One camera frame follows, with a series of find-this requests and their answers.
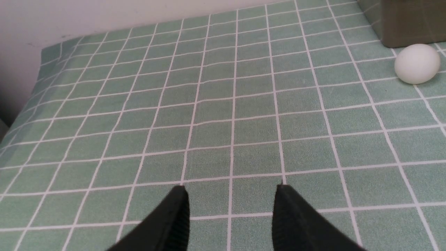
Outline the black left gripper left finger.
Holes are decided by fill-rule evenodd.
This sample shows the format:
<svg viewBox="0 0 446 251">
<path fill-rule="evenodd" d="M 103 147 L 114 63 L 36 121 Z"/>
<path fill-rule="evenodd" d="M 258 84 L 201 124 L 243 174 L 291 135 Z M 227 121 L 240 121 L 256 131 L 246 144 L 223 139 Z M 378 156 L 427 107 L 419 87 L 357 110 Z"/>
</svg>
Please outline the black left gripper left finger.
<svg viewBox="0 0 446 251">
<path fill-rule="evenodd" d="M 159 205 L 109 251 L 186 251 L 190 236 L 189 195 L 174 186 Z"/>
</svg>

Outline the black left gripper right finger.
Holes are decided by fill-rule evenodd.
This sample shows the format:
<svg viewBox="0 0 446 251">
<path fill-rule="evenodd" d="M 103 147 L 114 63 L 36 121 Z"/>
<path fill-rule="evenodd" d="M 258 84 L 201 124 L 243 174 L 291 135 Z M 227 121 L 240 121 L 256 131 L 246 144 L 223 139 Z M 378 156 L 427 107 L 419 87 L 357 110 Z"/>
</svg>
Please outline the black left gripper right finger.
<svg viewBox="0 0 446 251">
<path fill-rule="evenodd" d="M 277 185 L 272 213 L 275 251 L 364 251 L 292 186 Z"/>
</svg>

